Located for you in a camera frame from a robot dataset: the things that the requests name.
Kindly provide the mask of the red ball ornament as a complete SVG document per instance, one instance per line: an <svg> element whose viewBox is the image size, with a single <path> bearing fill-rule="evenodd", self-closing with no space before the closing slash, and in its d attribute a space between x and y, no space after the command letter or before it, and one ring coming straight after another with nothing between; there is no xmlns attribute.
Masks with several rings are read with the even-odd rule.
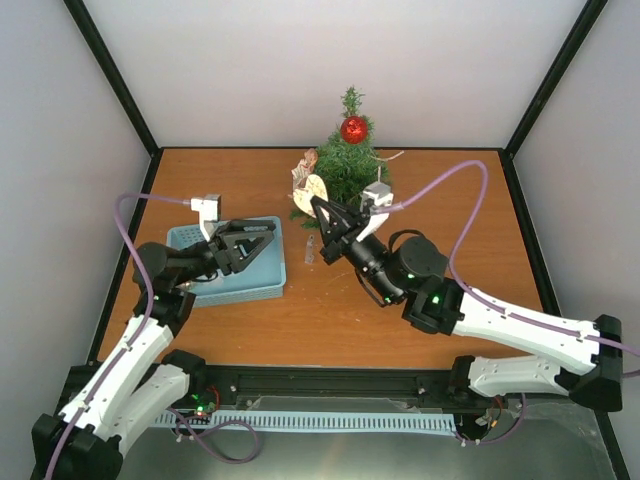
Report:
<svg viewBox="0 0 640 480"><path fill-rule="evenodd" d="M348 144L357 145L364 142L369 133L367 121L358 115L345 118L340 126L341 138Z"/></svg>

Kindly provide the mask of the snowman ornament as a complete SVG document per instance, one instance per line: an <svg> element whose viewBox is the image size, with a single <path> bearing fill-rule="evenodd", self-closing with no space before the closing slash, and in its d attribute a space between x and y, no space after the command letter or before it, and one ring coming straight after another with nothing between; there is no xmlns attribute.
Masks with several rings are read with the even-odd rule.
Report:
<svg viewBox="0 0 640 480"><path fill-rule="evenodd" d="M304 153L297 166L291 170L292 192L305 188L307 178L314 172L317 161L318 152L314 148L310 148Z"/></svg>

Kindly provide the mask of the small green christmas tree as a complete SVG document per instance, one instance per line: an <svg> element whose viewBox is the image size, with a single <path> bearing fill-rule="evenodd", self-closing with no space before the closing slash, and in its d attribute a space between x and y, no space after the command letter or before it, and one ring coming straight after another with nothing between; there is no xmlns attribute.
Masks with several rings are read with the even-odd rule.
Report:
<svg viewBox="0 0 640 480"><path fill-rule="evenodd" d="M377 181L377 165L370 158L378 153L373 146L374 123L361 112L363 97L364 94L354 86L341 96L342 120L327 140L314 148L318 161L312 173L323 179L331 200L355 207L360 204L362 190ZM367 139L357 145L346 143L340 135L343 120L352 115L362 116L369 127Z"/></svg>

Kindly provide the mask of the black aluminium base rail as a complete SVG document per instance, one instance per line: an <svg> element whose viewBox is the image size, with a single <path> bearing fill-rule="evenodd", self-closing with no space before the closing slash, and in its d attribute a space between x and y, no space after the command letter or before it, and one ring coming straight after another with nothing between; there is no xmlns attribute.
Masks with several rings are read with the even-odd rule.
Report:
<svg viewBox="0 0 640 480"><path fill-rule="evenodd" d="M485 359L463 356L449 370L384 370L154 364L132 394L106 421L127 409L162 413L194 410L211 401L239 407L244 400L362 398L406 401L446 413L478 413L517 393L566 396L586 408L597 406L595 374L579 376L532 357Z"/></svg>

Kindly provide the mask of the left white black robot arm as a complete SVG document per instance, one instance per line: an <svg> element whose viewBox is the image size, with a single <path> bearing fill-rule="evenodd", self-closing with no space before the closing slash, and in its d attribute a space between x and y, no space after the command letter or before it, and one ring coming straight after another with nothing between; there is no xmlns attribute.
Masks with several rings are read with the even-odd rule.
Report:
<svg viewBox="0 0 640 480"><path fill-rule="evenodd" d="M114 479L132 446L175 402L208 390L203 358L174 350L156 357L186 324L196 296L187 283L243 273L276 239L275 219L232 220L183 249L148 242L132 254L140 296L119 342L56 415L32 428L44 479Z"/></svg>

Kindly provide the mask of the blue plastic basket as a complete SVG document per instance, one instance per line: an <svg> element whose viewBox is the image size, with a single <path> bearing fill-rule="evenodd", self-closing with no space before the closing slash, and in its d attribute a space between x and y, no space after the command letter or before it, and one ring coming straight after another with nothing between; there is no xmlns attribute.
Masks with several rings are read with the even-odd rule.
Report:
<svg viewBox="0 0 640 480"><path fill-rule="evenodd" d="M224 276L219 270L215 278L203 275L191 293L196 295L196 308L243 303L277 298L283 295L286 282L283 233L277 216L242 220L272 220L276 229L273 241L242 272Z"/></svg>

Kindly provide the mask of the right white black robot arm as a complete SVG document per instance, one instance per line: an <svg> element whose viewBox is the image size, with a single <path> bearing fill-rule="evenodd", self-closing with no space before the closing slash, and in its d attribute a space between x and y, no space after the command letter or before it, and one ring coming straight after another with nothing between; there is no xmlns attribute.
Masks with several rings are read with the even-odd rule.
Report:
<svg viewBox="0 0 640 480"><path fill-rule="evenodd" d="M318 196L310 204L320 225L324 261L346 259L379 307L402 306L403 319L427 334L480 338L523 351L514 358L457 358L451 369L453 396L557 394L589 409L621 411L617 318L574 320L503 303L446 277L447 257L421 232L407 231L407 240L395 247L371 233L368 210Z"/></svg>

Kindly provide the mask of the beige wooden heart ornament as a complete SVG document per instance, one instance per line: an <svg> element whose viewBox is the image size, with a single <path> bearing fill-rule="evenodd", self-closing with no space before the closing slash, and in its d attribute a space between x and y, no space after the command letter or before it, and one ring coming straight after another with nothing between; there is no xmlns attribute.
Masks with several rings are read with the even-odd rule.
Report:
<svg viewBox="0 0 640 480"><path fill-rule="evenodd" d="M316 175L310 174L306 177L301 187L293 190L292 198L295 206L306 215L316 218L311 200L319 197L322 200L328 200L328 193L323 179Z"/></svg>

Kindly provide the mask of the clear plastic battery box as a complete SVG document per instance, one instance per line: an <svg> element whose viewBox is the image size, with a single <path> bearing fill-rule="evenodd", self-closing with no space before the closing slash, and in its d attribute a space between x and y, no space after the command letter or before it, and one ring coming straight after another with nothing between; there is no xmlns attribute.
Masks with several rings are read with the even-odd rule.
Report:
<svg viewBox="0 0 640 480"><path fill-rule="evenodd" d="M304 262L307 265L312 265L315 260L315 235L310 234L307 238L305 245L305 257Z"/></svg>

